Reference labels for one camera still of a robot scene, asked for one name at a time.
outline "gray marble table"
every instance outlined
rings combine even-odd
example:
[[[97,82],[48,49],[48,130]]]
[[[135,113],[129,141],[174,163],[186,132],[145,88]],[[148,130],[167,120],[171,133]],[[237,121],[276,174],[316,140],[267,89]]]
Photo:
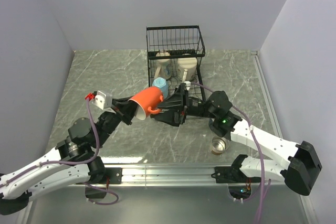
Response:
[[[250,116],[253,125],[273,133],[250,51],[208,50],[201,74],[205,85],[224,90],[232,103]],[[77,118],[87,117],[84,97],[89,92],[104,90],[121,98],[147,86],[145,50],[76,51],[47,150],[65,139],[68,127]],[[97,118],[101,111],[91,107]],[[238,154],[257,156],[250,148],[233,142],[224,154],[215,156],[209,151],[213,136],[207,119],[190,117],[178,128],[150,118],[135,119],[131,126],[121,123],[99,155],[106,163],[223,164],[230,164]]]

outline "wire dish rack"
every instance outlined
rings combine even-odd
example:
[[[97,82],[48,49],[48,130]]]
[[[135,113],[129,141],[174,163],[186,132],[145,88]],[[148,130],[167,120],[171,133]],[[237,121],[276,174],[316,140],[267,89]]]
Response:
[[[203,84],[200,71],[202,58],[205,56],[205,46],[199,26],[163,26],[147,27],[147,63],[148,63],[148,85],[152,85],[156,70],[155,60],[171,59],[172,76],[167,80],[169,84],[169,95],[175,92],[181,80],[178,77],[179,58],[196,58],[197,66],[194,79],[191,82]],[[166,51],[169,56],[156,56],[160,51]],[[192,85],[189,95],[206,101],[204,89]]]

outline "beige cup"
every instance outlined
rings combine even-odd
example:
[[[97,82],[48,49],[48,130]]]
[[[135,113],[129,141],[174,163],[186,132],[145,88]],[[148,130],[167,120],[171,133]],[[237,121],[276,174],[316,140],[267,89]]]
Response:
[[[166,51],[160,51],[156,56],[170,56]],[[156,70],[154,79],[157,77],[162,77],[164,79],[169,79],[172,76],[172,60],[171,59],[159,59],[156,60]]]
[[[197,59],[196,58],[180,58],[177,60],[178,76],[182,82],[191,81],[196,73]]]

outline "blue cup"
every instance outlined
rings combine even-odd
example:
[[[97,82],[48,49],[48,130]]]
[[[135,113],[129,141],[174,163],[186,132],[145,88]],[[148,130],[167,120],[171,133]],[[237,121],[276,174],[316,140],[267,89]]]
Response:
[[[163,99],[166,99],[168,97],[169,91],[168,91],[168,83],[165,79],[158,77],[153,81],[152,86],[158,87],[163,94]]]

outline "orange mug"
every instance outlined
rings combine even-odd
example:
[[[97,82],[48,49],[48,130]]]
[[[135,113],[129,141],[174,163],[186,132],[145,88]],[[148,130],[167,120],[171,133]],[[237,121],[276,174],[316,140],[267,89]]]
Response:
[[[156,109],[156,107],[163,101],[163,94],[158,87],[153,86],[140,91],[130,101],[139,105],[135,112],[135,117],[145,120],[150,114],[159,114],[161,112],[161,109]]]

